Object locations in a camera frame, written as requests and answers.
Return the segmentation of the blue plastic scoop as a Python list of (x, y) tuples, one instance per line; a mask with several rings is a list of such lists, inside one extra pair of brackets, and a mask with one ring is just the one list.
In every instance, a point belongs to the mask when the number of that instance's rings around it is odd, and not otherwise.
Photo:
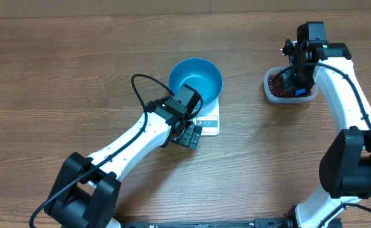
[(308, 93), (307, 89), (303, 88), (303, 89), (296, 90), (294, 94), (295, 94), (295, 97), (298, 98), (298, 97), (307, 96), (307, 93)]

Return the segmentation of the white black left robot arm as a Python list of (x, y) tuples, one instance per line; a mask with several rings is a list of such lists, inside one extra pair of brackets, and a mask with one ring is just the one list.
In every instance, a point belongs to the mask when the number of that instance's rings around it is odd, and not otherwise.
[(72, 153), (29, 225), (44, 211), (62, 227), (120, 227), (113, 216), (123, 179), (149, 152), (169, 142), (195, 149), (202, 129), (189, 120), (202, 103), (202, 96), (183, 84), (174, 96), (144, 104), (140, 119), (107, 147), (87, 157)]

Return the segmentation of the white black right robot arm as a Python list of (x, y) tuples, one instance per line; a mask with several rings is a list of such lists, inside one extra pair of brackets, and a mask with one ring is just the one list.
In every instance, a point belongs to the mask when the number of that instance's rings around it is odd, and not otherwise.
[(286, 91), (318, 86), (329, 106), (337, 136), (319, 166), (320, 185), (287, 216), (289, 227), (341, 227), (337, 215), (371, 197), (371, 106), (355, 76), (344, 43), (326, 39), (323, 22), (297, 28), (297, 40), (285, 41), (290, 65), (277, 73)]

